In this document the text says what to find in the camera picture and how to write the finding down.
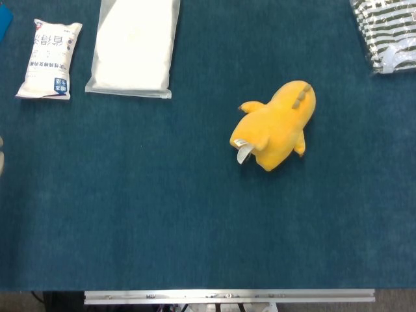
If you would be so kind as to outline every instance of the blue object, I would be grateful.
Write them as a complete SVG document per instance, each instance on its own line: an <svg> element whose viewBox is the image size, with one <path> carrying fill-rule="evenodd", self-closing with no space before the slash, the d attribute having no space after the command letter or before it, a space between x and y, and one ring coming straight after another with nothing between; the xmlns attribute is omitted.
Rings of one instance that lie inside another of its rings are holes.
<svg viewBox="0 0 416 312"><path fill-rule="evenodd" d="M5 36L7 27L12 20L13 14L11 11L5 5L0 5L0 41Z"/></svg>
<svg viewBox="0 0 416 312"><path fill-rule="evenodd" d="M13 2L0 291L415 288L416 73L371 76L347 0L181 8L160 100L85 94L100 1ZM14 99L37 16L84 24L69 103ZM238 165L237 107L296 79L304 157Z"/></svg>

